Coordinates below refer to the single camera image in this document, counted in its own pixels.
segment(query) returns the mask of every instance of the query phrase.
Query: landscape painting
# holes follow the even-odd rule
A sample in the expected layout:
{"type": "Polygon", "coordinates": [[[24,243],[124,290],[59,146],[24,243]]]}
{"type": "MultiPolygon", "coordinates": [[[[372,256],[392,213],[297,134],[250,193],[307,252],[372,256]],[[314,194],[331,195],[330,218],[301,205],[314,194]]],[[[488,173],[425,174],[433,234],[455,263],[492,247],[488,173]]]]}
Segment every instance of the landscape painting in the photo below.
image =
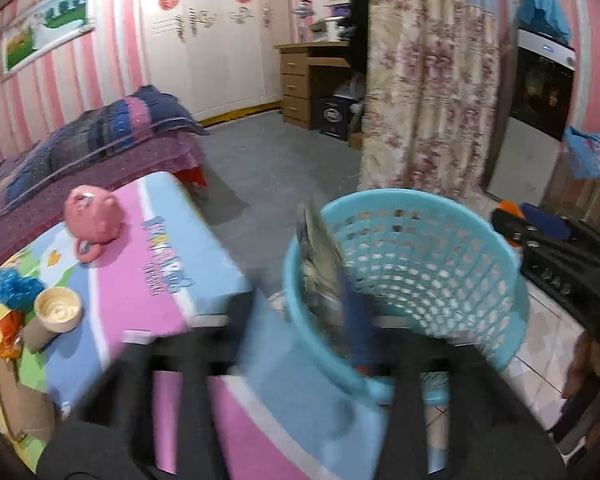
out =
{"type": "Polygon", "coordinates": [[[93,0],[43,0],[2,33],[4,75],[94,29],[93,0]]]}

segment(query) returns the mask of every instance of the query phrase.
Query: cream colored cup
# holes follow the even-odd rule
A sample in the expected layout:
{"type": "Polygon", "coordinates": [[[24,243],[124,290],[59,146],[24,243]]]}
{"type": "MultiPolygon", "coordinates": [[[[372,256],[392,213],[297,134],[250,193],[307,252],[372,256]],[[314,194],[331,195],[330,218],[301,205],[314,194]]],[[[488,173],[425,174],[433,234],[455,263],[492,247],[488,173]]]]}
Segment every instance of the cream colored cup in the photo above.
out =
{"type": "Polygon", "coordinates": [[[50,332],[73,330],[82,319],[80,297],[65,286],[53,286],[38,294],[33,303],[36,316],[50,332]]]}

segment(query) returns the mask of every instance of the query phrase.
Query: gray floor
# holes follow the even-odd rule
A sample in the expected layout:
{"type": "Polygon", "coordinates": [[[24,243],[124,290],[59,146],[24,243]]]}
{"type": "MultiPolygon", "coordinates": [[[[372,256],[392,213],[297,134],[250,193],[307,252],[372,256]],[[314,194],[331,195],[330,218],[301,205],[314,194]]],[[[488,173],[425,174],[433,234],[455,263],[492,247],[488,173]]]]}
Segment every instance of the gray floor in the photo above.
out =
{"type": "Polygon", "coordinates": [[[283,123],[269,112],[210,128],[208,198],[198,205],[243,272],[264,292],[282,288],[282,259],[298,203],[323,205],[356,190],[360,152],[345,142],[283,123]]]}

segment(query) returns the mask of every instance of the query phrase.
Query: curtain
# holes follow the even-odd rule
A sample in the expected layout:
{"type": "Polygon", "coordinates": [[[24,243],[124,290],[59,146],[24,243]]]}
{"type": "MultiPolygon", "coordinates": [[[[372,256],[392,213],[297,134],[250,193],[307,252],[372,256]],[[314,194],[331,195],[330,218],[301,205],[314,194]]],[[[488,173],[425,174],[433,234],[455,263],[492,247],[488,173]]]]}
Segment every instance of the curtain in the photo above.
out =
{"type": "Polygon", "coordinates": [[[463,198],[487,157],[496,16],[466,0],[370,0],[360,189],[463,198]]]}

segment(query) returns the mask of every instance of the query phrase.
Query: person's hand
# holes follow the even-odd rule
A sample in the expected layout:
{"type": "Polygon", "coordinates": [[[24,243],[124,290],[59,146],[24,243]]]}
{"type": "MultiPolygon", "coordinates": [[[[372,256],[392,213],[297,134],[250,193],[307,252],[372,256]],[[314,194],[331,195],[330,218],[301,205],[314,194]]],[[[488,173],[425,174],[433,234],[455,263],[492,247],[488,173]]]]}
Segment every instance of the person's hand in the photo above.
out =
{"type": "MultiPolygon", "coordinates": [[[[567,371],[567,381],[562,390],[562,398],[569,399],[582,387],[587,374],[595,372],[600,376],[600,343],[583,332],[573,349],[573,359],[567,371]]],[[[591,447],[600,436],[600,420],[593,425],[587,434],[586,446],[591,447]]]]}

